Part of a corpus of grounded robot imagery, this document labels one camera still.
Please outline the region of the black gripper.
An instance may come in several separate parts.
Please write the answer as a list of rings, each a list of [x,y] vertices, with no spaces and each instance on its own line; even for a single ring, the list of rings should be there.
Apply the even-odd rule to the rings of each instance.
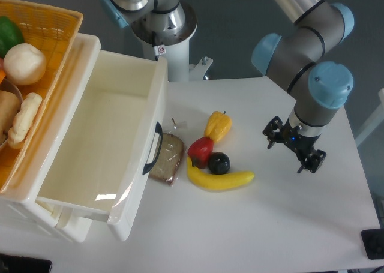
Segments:
[[[326,158],[325,151],[314,148],[321,136],[321,128],[306,125],[295,116],[290,116],[284,125],[278,116],[273,117],[262,133],[268,140],[268,149],[276,143],[284,143],[296,154],[301,164],[297,173],[303,170],[316,173]]]

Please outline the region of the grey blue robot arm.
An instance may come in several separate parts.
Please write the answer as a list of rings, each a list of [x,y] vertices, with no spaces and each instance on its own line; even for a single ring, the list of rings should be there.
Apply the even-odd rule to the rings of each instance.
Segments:
[[[269,144],[282,143],[293,151],[301,169],[316,172],[326,154],[315,142],[342,107],[353,76],[343,65],[322,57],[353,30],[351,10],[325,0],[275,0],[295,25],[289,37],[264,36],[251,61],[264,76],[292,96],[296,103],[287,121],[273,118],[263,133]],[[144,56],[168,62],[169,80],[202,78],[207,67],[189,63],[189,40],[197,28],[194,10],[182,0],[100,0],[105,12],[120,27],[130,26],[141,41]]]

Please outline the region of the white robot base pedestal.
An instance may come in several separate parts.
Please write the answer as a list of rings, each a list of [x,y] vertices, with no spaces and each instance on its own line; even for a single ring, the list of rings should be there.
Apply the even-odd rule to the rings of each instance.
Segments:
[[[213,59],[204,56],[190,63],[190,39],[197,29],[197,16],[186,2],[167,13],[150,12],[131,24],[146,59],[167,59],[168,79],[172,82],[207,80]]]

